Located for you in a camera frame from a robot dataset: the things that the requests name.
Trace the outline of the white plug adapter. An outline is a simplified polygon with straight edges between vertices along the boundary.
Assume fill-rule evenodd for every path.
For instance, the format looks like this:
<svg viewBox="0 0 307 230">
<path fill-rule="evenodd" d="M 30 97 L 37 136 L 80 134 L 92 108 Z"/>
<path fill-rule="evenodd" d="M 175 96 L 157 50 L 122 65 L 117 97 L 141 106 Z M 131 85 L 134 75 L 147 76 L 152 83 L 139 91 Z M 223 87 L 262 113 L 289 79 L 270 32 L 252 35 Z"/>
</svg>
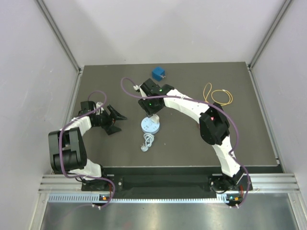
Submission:
<svg viewBox="0 0 307 230">
<path fill-rule="evenodd" d="M 155 124 L 158 124 L 159 123 L 159 116 L 157 114 L 154 114 L 150 117 L 151 121 L 154 122 Z"/>
</svg>

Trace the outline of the light blue round power strip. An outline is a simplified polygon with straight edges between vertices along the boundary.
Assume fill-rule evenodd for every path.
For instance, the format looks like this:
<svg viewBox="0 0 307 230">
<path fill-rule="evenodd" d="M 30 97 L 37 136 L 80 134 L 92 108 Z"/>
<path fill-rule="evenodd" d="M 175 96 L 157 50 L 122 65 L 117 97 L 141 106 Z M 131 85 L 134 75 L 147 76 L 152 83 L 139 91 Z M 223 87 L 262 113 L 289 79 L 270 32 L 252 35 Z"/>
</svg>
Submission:
<svg viewBox="0 0 307 230">
<path fill-rule="evenodd" d="M 143 131 L 143 138 L 144 143 L 141 146 L 141 150 L 143 152 L 146 152 L 154 142 L 154 135 L 159 131 L 160 129 L 160 122 L 158 124 L 155 124 L 151 121 L 149 117 L 145 117 L 141 122 L 141 129 Z"/>
</svg>

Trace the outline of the blue cube plug adapter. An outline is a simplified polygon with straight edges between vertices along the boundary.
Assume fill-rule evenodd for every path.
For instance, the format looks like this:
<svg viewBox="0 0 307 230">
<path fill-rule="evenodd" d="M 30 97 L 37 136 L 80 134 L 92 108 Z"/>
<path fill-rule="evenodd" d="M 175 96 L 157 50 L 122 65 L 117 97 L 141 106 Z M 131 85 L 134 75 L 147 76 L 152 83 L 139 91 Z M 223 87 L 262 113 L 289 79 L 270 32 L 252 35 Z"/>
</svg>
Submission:
<svg viewBox="0 0 307 230">
<path fill-rule="evenodd" d="M 165 78 L 165 70 L 162 67 L 156 67 L 152 70 L 152 78 L 156 81 L 162 81 Z"/>
</svg>

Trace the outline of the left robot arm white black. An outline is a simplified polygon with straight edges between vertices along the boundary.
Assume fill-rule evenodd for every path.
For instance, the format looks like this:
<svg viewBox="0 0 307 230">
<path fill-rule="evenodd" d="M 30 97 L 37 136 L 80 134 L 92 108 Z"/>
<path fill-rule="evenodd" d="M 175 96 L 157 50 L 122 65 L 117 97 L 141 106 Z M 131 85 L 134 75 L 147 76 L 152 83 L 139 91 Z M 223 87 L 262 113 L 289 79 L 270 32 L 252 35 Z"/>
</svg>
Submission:
<svg viewBox="0 0 307 230">
<path fill-rule="evenodd" d="M 50 164 L 54 173 L 62 174 L 61 162 L 66 173 L 79 175 L 98 190 L 107 188 L 109 179 L 104 175 L 100 164 L 93 163 L 87 158 L 83 135 L 93 127 L 101 127 L 108 135 L 120 132 L 115 126 L 118 120 L 127 120 L 125 116 L 116 111 L 111 105 L 108 112 L 101 102 L 83 101 L 78 117 L 72 119 L 72 124 L 61 131 L 53 131 L 48 135 Z"/>
</svg>

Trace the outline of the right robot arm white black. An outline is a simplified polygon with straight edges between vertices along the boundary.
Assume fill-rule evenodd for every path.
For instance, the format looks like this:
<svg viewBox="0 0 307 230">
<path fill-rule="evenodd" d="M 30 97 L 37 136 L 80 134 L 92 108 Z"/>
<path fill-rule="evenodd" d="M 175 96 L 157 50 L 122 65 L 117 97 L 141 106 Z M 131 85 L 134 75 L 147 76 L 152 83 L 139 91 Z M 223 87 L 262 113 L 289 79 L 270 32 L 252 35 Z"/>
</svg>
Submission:
<svg viewBox="0 0 307 230">
<path fill-rule="evenodd" d="M 149 123 L 159 124 L 157 113 L 167 107 L 187 115 L 199 124 L 201 138 L 207 144 L 212 145 L 221 164 L 222 178 L 210 179 L 213 191 L 226 192 L 239 188 L 244 169 L 234 160 L 230 141 L 230 125 L 218 103 L 208 106 L 195 102 L 174 87 L 168 84 L 160 87 L 151 79 L 133 88 L 141 93 L 142 98 L 138 103 L 146 112 Z"/>
</svg>

